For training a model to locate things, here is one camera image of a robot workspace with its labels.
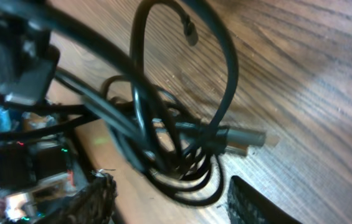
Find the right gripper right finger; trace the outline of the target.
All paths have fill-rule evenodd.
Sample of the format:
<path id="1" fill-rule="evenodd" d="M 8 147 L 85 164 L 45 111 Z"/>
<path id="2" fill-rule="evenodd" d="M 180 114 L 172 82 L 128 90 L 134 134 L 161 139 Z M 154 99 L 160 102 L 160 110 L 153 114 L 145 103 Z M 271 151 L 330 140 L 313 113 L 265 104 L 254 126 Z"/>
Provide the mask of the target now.
<path id="1" fill-rule="evenodd" d="M 236 175 L 229 182 L 227 213 L 231 224 L 300 223 Z"/>

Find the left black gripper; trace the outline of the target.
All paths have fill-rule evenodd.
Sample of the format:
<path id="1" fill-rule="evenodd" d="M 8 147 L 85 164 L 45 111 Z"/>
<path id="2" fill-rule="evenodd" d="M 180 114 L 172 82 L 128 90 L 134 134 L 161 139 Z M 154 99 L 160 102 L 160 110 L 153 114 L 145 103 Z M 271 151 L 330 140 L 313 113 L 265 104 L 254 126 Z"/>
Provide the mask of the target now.
<path id="1" fill-rule="evenodd" d="M 58 48 L 50 32 L 0 27 L 0 98 L 32 106 L 40 103 L 54 78 Z"/>

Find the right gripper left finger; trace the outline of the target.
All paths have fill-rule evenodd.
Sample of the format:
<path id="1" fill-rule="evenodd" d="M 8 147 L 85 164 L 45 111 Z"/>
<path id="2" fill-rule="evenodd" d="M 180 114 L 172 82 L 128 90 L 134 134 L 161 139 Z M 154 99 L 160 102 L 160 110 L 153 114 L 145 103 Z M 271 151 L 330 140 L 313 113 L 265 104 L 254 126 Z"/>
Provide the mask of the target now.
<path id="1" fill-rule="evenodd" d="M 108 224 L 117 196 L 116 182 L 108 173 L 98 176 L 71 197 L 47 202 L 37 224 Z"/>

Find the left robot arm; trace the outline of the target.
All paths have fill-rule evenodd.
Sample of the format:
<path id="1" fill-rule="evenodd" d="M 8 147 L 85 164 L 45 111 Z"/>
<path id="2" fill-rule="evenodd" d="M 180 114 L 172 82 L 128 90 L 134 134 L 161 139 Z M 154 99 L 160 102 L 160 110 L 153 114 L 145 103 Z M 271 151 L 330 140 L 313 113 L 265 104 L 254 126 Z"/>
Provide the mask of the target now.
<path id="1" fill-rule="evenodd" d="M 79 111 L 79 106 L 50 105 L 46 100 L 57 73 L 59 50 L 50 44 L 50 33 L 0 26 L 0 223 L 8 223 L 7 198 L 30 192 L 37 208 L 22 219 L 34 222 L 55 210 L 55 197 L 44 195 L 72 170 L 72 160 L 60 146 L 42 147 L 72 126 L 24 131 L 22 115 L 50 116 Z"/>

